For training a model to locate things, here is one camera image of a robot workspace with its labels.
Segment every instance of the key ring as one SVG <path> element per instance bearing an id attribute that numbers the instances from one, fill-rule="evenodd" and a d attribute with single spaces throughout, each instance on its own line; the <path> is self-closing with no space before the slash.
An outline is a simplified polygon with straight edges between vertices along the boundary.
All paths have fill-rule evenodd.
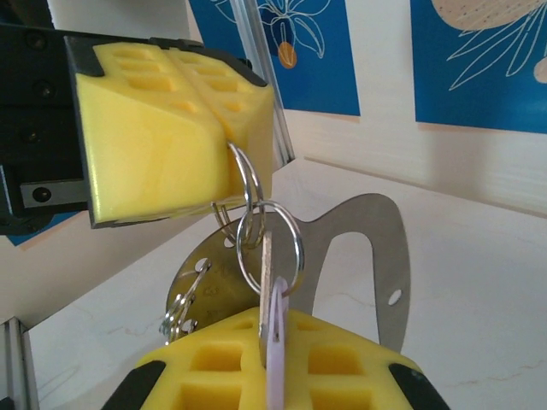
<path id="1" fill-rule="evenodd" d="M 232 151 L 235 157 L 239 172 L 241 173 L 241 178 L 243 180 L 246 213 L 252 214 L 254 208 L 259 208 L 259 214 L 261 215 L 258 233 L 256 235 L 255 241 L 252 243 L 249 243 L 249 240 L 250 240 L 250 234 L 252 232 L 253 221 L 251 222 L 249 222 L 248 220 L 245 221 L 245 235 L 243 238 L 243 244 L 247 248 L 253 249 L 253 248 L 256 248 L 258 245 L 260 245 L 260 243 L 262 242 L 262 237 L 264 236 L 265 223 L 266 223 L 266 211 L 264 206 L 255 205 L 256 203 L 260 203 L 264 200 L 262 185 L 261 185 L 260 179 L 258 178 L 258 174 L 256 173 L 255 168 L 253 167 L 249 157 L 243 152 L 243 150 L 240 149 L 235 143 L 232 143 L 232 142 L 228 142 L 228 148 L 230 148 L 230 150 Z M 255 187 L 256 201 L 253 201 L 253 190 L 252 190 L 253 186 Z M 230 216 L 228 215 L 226 205 L 218 206 L 216 203 L 213 202 L 211 206 L 213 208 L 215 218 L 218 224 L 222 228 L 222 231 L 224 232 L 228 240 L 233 245 L 235 245 L 237 242 L 237 235 L 234 234 L 233 229 L 229 226 L 232 223 L 232 220 L 230 219 Z"/>
<path id="2" fill-rule="evenodd" d="M 189 331 L 182 330 L 182 325 L 190 305 L 194 302 L 195 293 L 198 285 L 202 281 L 205 273 L 211 268 L 211 262 L 207 259 L 199 270 L 189 273 L 197 273 L 197 278 L 191 284 L 190 289 L 184 294 L 178 294 L 175 298 L 171 308 L 165 313 L 162 324 L 160 326 L 160 332 L 164 336 L 168 337 L 168 343 L 172 343 L 179 338 L 180 333 L 192 333 L 194 329 Z"/>
<path id="3" fill-rule="evenodd" d="M 290 295 L 292 292 L 294 292 L 300 284 L 302 283 L 302 276 L 301 273 L 304 270 L 304 248 L 303 248 L 303 240 L 302 240 L 302 234 L 300 233 L 300 229 L 298 228 L 297 222 L 292 217 L 291 213 L 281 204 L 277 203 L 276 201 L 269 201 L 269 200 L 262 200 L 259 202 L 255 202 L 251 209 L 246 209 L 244 215 L 241 217 L 241 220 L 239 220 L 238 223 L 238 229 L 236 233 L 236 252 L 238 254 L 238 262 L 239 267 L 241 269 L 241 273 L 243 274 L 245 280 L 247 281 L 247 284 L 253 289 L 257 294 L 260 295 L 260 285 L 256 282 L 256 280 L 252 277 L 249 272 L 247 272 L 247 269 L 245 268 L 245 264 L 243 261 L 243 229 L 244 224 L 246 224 L 246 220 L 253 216 L 253 209 L 254 208 L 265 208 L 270 207 L 273 209 L 283 220 L 285 223 L 289 226 L 289 230 L 292 234 L 292 240 L 294 243 L 294 250 L 295 250 L 295 256 L 297 259 L 297 266 L 295 268 L 294 277 L 292 279 L 291 286 L 289 289 L 287 289 L 285 292 L 283 292 L 283 297 L 286 297 Z"/>

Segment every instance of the key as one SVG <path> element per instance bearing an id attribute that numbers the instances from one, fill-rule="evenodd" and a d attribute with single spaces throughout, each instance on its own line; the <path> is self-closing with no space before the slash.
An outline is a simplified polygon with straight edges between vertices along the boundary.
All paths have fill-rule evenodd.
<path id="1" fill-rule="evenodd" d="M 262 268 L 260 279 L 260 311 L 258 320 L 258 338 L 260 343 L 260 358 L 266 367 L 266 344 L 270 321 L 272 296 L 272 232 L 266 231 L 262 239 Z"/>
<path id="2" fill-rule="evenodd" d="M 268 315 L 266 339 L 266 409 L 285 408 L 285 341 L 289 298 L 283 292 L 289 288 L 287 281 L 277 277 L 273 284 Z"/>

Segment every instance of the metal bracket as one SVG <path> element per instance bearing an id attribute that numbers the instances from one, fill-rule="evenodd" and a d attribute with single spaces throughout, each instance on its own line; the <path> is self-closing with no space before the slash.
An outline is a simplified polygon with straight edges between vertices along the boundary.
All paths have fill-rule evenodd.
<path id="1" fill-rule="evenodd" d="M 230 0 L 239 37 L 243 45 L 246 57 L 250 60 L 253 70 L 272 85 L 275 91 L 275 105 L 273 116 L 273 137 L 275 141 L 275 154 L 280 166 L 284 166 L 294 160 L 289 128 L 285 121 L 283 100 L 277 84 L 274 65 L 268 52 L 268 41 L 264 35 L 262 19 L 258 12 L 256 0 Z"/>
<path id="2" fill-rule="evenodd" d="M 17 318 L 3 323 L 0 332 L 0 410 L 38 410 L 28 332 Z"/>
<path id="3" fill-rule="evenodd" d="M 339 204 L 317 220 L 297 220 L 297 223 L 303 238 L 306 262 L 304 282 L 291 296 L 291 308 L 312 314 L 319 276 L 331 241 L 346 232 L 362 233 L 373 249 L 379 342 L 400 352 L 409 320 L 410 259 L 403 218 L 396 203 L 381 194 L 364 194 Z M 237 225 L 238 220 L 232 222 L 234 231 Z M 271 213 L 266 218 L 266 226 L 273 235 L 272 271 L 291 280 L 296 262 L 289 228 L 278 214 Z M 225 245 L 226 235 L 223 231 L 220 228 L 194 249 L 182 264 L 169 290 L 167 309 L 175 297 L 184 295 L 193 283 L 194 277 L 184 273 L 192 272 L 198 261 L 210 259 L 212 267 L 203 279 L 203 293 L 197 295 L 186 318 L 196 319 L 198 329 L 246 308 L 258 306 L 256 294 L 239 271 L 234 248 Z M 249 272 L 260 272 L 261 256 L 261 247 L 247 251 L 244 261 Z M 217 297 L 208 298 L 208 293 Z"/>

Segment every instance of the metal tag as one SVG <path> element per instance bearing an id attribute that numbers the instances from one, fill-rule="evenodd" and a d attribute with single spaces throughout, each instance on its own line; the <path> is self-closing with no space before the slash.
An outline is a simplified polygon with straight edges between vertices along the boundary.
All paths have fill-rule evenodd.
<path id="1" fill-rule="evenodd" d="M 231 223 L 233 230 L 237 223 L 237 220 Z M 410 260 L 403 219 L 396 203 L 381 194 L 364 194 L 341 203 L 317 220 L 297 220 L 297 224 L 307 259 L 303 285 L 291 296 L 291 307 L 312 314 L 321 268 L 331 241 L 347 232 L 362 233 L 373 248 L 379 342 L 400 352 L 409 320 Z M 286 223 L 278 214 L 268 213 L 266 229 L 273 234 L 272 272 L 281 276 L 291 274 L 295 266 L 294 249 Z M 213 263 L 188 311 L 189 318 L 197 319 L 197 328 L 259 304 L 258 295 L 247 285 L 239 270 L 235 249 L 225 246 L 225 238 L 222 230 L 215 232 L 197 246 L 180 269 L 180 272 L 187 272 L 202 258 L 209 258 Z M 259 280 L 261 247 L 248 251 L 244 258 L 249 272 Z M 168 295 L 168 307 L 190 286 L 190 280 L 175 277 Z M 395 303 L 392 299 L 390 304 L 393 295 L 399 297 Z"/>

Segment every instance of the screw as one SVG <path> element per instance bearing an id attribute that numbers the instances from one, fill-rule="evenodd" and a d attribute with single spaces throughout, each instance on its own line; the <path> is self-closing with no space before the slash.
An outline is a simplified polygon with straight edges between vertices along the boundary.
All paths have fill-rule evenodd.
<path id="1" fill-rule="evenodd" d="M 31 30 L 25 36 L 26 45 L 33 50 L 42 51 L 48 46 L 48 40 L 42 32 Z"/>
<path id="2" fill-rule="evenodd" d="M 48 202 L 51 199 L 51 191 L 40 186 L 32 192 L 32 198 L 34 198 L 34 201 L 36 202 Z"/>
<path id="3" fill-rule="evenodd" d="M 238 60 L 240 60 L 245 66 L 247 66 L 251 70 L 253 69 L 253 63 L 250 62 L 250 60 L 247 60 L 246 58 L 239 58 Z"/>
<path id="4" fill-rule="evenodd" d="M 49 83 L 45 79 L 40 79 L 32 86 L 34 94 L 43 99 L 50 99 L 55 96 L 56 89 L 53 84 Z"/>
<path id="5" fill-rule="evenodd" d="M 40 140 L 38 133 L 32 129 L 22 130 L 19 135 L 24 144 L 35 144 Z"/>

